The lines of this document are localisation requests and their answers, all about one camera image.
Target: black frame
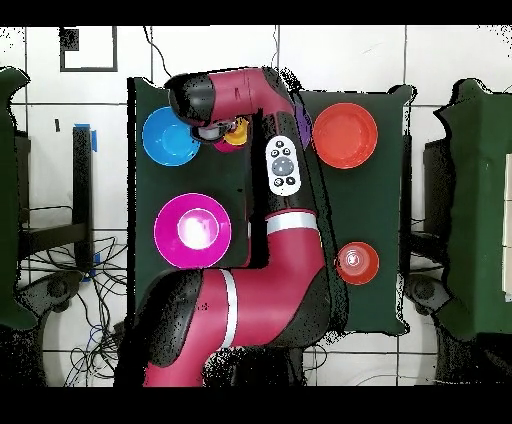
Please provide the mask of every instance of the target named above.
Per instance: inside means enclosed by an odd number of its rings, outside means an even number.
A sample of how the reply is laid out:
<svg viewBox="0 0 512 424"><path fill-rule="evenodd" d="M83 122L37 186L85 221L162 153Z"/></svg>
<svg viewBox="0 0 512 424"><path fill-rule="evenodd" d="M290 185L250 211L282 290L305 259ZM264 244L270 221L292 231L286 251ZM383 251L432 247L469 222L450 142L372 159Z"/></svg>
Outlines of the black frame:
<svg viewBox="0 0 512 424"><path fill-rule="evenodd" d="M20 181L20 222L30 223L27 133L16 133L18 175ZM89 128L73 128L73 216L72 223L40 229L21 229L20 260L54 247L74 243L76 266L89 272L93 267L92 246L92 166L91 132Z"/></svg>

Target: chair wheel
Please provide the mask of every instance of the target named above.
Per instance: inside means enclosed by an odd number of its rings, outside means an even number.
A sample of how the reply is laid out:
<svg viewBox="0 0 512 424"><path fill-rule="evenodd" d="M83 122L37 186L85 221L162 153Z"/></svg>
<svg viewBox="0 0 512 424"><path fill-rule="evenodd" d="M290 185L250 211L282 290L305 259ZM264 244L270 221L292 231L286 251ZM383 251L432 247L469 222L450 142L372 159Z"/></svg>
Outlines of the chair wheel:
<svg viewBox="0 0 512 424"><path fill-rule="evenodd" d="M69 305L70 305L70 302L69 302L69 299L62 302L61 304L55 306L53 308L53 312L57 313L57 314L60 314L61 312L64 312L66 309L69 308Z"/></svg>
<svg viewBox="0 0 512 424"><path fill-rule="evenodd" d="M430 311L425 308L424 306L418 304L418 303L415 303L414 304L414 308L416 309L416 312L420 315L423 315L423 316L428 316L430 315Z"/></svg>

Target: black cable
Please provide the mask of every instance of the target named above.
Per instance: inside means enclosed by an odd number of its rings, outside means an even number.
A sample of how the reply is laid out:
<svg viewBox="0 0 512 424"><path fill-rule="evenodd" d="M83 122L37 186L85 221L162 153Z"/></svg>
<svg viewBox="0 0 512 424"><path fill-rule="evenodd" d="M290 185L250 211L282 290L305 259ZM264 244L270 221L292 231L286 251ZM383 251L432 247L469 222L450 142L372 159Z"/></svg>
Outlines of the black cable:
<svg viewBox="0 0 512 424"><path fill-rule="evenodd" d="M270 67L273 68L273 64L274 64L274 58L277 56L277 52L278 52L278 45L277 45L277 39L276 39L276 31L277 31L277 25L274 25L274 34L272 34L272 37L274 37L274 41L276 43L276 52L274 53L274 55L272 56L272 60L270 61Z"/></svg>
<svg viewBox="0 0 512 424"><path fill-rule="evenodd" d="M76 294L78 296L78 298L80 299L80 302L82 302L82 305L84 305L84 309L85 309L85 320L87 321L87 324L89 324L89 326L91 328L95 328L96 326L91 324L91 321L89 320L89 309L87 308L87 304L85 303L84 299L82 298L82 296L80 296L80 293L77 293Z"/></svg>
<svg viewBox="0 0 512 424"><path fill-rule="evenodd" d="M325 348L324 348L323 346L321 346L321 345L317 345L317 344L313 345L313 357L314 357L314 360L316 360L316 349L315 349L315 348L317 348L317 347L319 347L320 349L322 349L322 350L323 350L323 353L324 353L324 355L325 355L324 361L323 361L320 365L318 365L318 362L316 362L316 364L317 364L316 366L311 367L311 368L306 368L304 371L313 371L313 370L317 370L318 368L320 368L321 366L323 366L323 365L326 363L326 361L327 361L327 355L328 355L329 353L325 350Z"/></svg>
<svg viewBox="0 0 512 424"><path fill-rule="evenodd" d="M68 373L68 376L67 376L66 382L65 382L65 385L68 385L68 386L75 385L77 383L77 381L79 380L80 376L83 374L85 374L85 380L80 380L79 382L85 381L86 387L89 386L89 379L90 379L91 375L94 377L100 378L100 379L112 379L114 377L113 375L105 375L104 373L99 372L99 370L96 366L95 360L98 356L100 356L100 358L103 360L103 362L105 362L105 366L102 369L108 367L108 368L110 368L110 370L112 372L114 372L114 366L112 365L111 361L117 360L117 358L115 357L115 355L117 354L117 352L116 352L117 346L116 346L114 338L113 338L114 333L112 333L109 328L110 322L111 322L111 313L110 313L108 305L105 301L105 298L109 293L112 293L117 296L126 295L126 293L116 292L115 290L113 290L113 288L117 284L126 286L127 283L126 283L126 281L123 281L123 280L126 280L127 277L123 276L123 275L115 275L115 274L112 275L107 272L107 270L119 271L119 270L122 270L123 268L121 268L121 267L107 268L107 266L113 266L113 264L110 263L112 258L121 254L124 250L126 250L127 246L117 244L116 243L117 239L116 239L116 237L113 237L113 236L105 238L105 239L94 240L93 242L106 241L106 240L111 240L112 243L109 246L107 246L95 253L100 253L100 252L103 252L108 249L107 257L104 261L95 264L93 269L98 269L98 268L101 268L101 269L98 270L98 271L100 271L99 273L97 273L94 277L91 277L91 279L93 280L96 296L98 297L98 312L99 312L99 319L100 319L99 325L92 324L92 322L89 318L89 308L87 306L87 303L85 302L83 297L79 293L77 293L78 297L80 299L80 302L82 303L84 310L85 310L85 319L87 321L87 324L90 326L91 331L94 330L94 333L91 333L90 341L95 342L96 346L89 352L86 352L83 349L78 348L78 347L72 350L72 352L70 354L71 355L70 361L72 364L72 368L71 368L70 372ZM114 250L115 246L123 246L123 247L118 252L113 254L113 250ZM46 269L46 268L34 269L33 267L30 267L30 269L47 271L47 272L55 272L55 271L58 271L61 269L76 270L76 266L68 266L67 264L64 264L62 262L57 263L57 261L53 258L50 251L53 253L58 253L58 254L68 256L69 258L71 258L73 260L75 259L74 256L69 251L69 249L67 249L65 247L61 247L61 249L63 249L64 252L58 251L55 249L49 249L48 251L46 251L46 253L48 255L48 260L44 259L43 257L41 257L39 255L36 255L36 257L39 260L35 260L35 261L37 261L39 263L47 264L47 265L53 265L55 268L57 268L56 270L51 270L51 269ZM101 283L96 278L101 274L105 274L105 276L107 277L107 280L104 283ZM97 342L94 338L94 334L96 334L96 333L101 333L101 339L99 340L99 342ZM76 354L78 352L80 352L82 356L78 359L78 361L75 362L75 360L73 358L73 354ZM75 371L75 375L73 376L71 381L69 381L70 376L73 371Z"/></svg>
<svg viewBox="0 0 512 424"><path fill-rule="evenodd" d="M416 268L416 269L411 269L409 272L426 272L426 271L434 271L436 269L441 269L441 268L444 268L444 265L433 266L430 268Z"/></svg>
<svg viewBox="0 0 512 424"><path fill-rule="evenodd" d="M158 54L160 55L160 58L162 59L162 65L164 67L164 71L167 75L169 75L169 78L172 78L171 74L169 72L167 72L167 68L165 67L165 59L164 59L164 55L162 54L162 52L160 51L160 49L151 42L151 40L149 39L149 34L148 34L148 31L146 29L145 26L143 26L142 28L144 28L144 34L146 34L146 40L147 42L149 43L150 46L154 47L155 50L158 52Z"/></svg>

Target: red bowl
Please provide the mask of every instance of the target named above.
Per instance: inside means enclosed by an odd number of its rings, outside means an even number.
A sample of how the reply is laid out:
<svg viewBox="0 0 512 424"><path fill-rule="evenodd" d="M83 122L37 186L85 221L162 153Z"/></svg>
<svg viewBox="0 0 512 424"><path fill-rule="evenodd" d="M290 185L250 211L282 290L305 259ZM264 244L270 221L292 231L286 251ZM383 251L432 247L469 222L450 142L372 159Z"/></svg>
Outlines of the red bowl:
<svg viewBox="0 0 512 424"><path fill-rule="evenodd" d="M365 162L377 145L377 124L359 105L336 103L322 111L313 126L313 146L326 164L339 169Z"/></svg>
<svg viewBox="0 0 512 424"><path fill-rule="evenodd" d="M348 284L366 284L377 275L379 255L366 243L349 243L341 248L336 257L336 270Z"/></svg>

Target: yellow object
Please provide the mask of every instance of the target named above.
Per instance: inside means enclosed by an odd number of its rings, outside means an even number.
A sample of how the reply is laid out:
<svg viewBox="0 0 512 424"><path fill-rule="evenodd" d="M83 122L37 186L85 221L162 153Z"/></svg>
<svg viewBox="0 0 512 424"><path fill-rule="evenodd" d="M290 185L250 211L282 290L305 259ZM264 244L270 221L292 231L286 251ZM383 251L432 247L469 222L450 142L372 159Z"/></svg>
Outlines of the yellow object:
<svg viewBox="0 0 512 424"><path fill-rule="evenodd" d="M236 128L224 136L224 140L232 146L241 146L247 142L249 122L244 118L236 119Z"/></svg>

